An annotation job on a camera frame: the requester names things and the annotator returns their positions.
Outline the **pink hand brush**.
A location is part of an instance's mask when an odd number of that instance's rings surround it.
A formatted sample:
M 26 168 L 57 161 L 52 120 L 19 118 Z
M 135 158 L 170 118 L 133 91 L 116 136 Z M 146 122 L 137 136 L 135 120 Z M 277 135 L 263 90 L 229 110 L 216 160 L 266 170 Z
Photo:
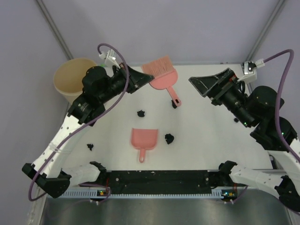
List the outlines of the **pink hand brush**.
M 178 73 L 168 55 L 143 64 L 141 68 L 143 73 L 154 76 L 154 80 L 150 82 L 151 87 L 156 90 L 167 90 L 177 107 L 181 106 L 181 100 L 173 88 L 178 80 Z

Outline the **pink dustpan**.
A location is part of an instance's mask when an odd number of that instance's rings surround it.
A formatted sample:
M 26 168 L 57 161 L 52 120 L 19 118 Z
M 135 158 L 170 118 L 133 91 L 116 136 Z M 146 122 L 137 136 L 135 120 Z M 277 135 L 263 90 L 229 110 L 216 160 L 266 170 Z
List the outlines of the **pink dustpan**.
M 154 149 L 157 145 L 158 129 L 132 128 L 130 142 L 136 150 L 139 150 L 139 162 L 143 163 L 146 151 Z

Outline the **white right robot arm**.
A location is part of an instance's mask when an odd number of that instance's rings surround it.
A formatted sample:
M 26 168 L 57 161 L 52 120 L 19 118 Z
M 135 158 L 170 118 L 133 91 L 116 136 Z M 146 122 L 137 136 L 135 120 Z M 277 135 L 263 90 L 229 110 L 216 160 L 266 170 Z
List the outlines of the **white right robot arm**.
M 189 82 L 213 105 L 224 105 L 246 128 L 254 128 L 250 136 L 282 166 L 286 175 L 274 175 L 246 168 L 233 161 L 219 166 L 219 181 L 257 188 L 276 197 L 287 208 L 300 211 L 300 165 L 280 140 L 275 124 L 277 93 L 270 87 L 258 86 L 245 93 L 245 83 L 230 68 L 219 74 L 190 77 Z

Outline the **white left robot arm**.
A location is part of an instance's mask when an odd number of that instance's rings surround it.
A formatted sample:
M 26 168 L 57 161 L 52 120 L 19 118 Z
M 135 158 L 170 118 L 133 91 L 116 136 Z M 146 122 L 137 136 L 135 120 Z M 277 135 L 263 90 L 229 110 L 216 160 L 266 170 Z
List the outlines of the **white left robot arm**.
M 33 163 L 26 163 L 22 171 L 46 194 L 58 198 L 71 186 L 92 182 L 101 186 L 106 182 L 106 169 L 95 161 L 64 169 L 64 163 L 81 137 L 95 122 L 108 113 L 105 103 L 115 96 L 134 93 L 154 79 L 124 64 L 113 66 L 108 76 L 101 66 L 87 70 L 82 79 L 82 94 L 77 97 L 48 147 Z

